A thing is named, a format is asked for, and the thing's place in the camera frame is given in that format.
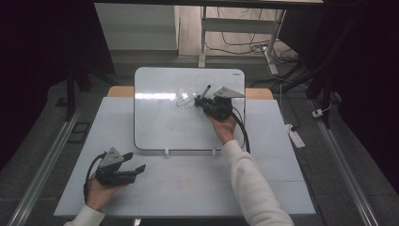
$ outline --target desk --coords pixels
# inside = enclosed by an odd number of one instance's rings
[[[85,147],[55,211],[73,217],[83,205],[82,184],[89,162],[99,153],[115,148],[133,151],[120,170],[147,164],[133,185],[117,193],[104,212],[114,218],[231,218],[241,210],[231,190],[224,160],[211,151],[140,151],[132,142],[133,87],[113,87],[103,99]],[[247,89],[247,132],[251,154],[289,214],[314,214],[309,192],[283,126],[276,101],[267,89]]]

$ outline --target white sweatshirt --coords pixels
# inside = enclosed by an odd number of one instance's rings
[[[222,148],[222,154],[228,163],[232,190],[249,225],[294,225],[290,216],[280,208],[255,160],[241,150],[236,140],[227,142]],[[103,218],[103,213],[85,205],[79,215],[64,226],[98,226]]]

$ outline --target whiteboard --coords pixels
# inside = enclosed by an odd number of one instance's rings
[[[134,142],[140,150],[221,149],[211,122],[194,98],[226,87],[245,94],[245,75],[235,69],[139,68],[135,74]],[[245,120],[245,98],[232,105]],[[239,126],[234,137],[244,146]]]

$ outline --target white power strip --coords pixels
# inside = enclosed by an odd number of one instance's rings
[[[287,129],[287,133],[290,136],[291,141],[294,143],[296,148],[303,148],[305,147],[305,143],[300,138],[299,134],[296,131],[291,131],[293,127],[292,124],[286,124],[285,128]]]

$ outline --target person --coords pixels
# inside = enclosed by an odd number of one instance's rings
[[[233,137],[236,121],[229,117],[217,121],[207,116],[212,122],[215,133],[223,144],[222,155],[227,161],[234,195],[240,203],[247,223],[251,226],[294,225],[290,216],[281,209],[273,190],[264,179],[253,157],[241,150]],[[112,196],[124,186],[102,186],[91,176],[88,201],[76,218],[64,226],[98,226],[104,218],[101,209]]]

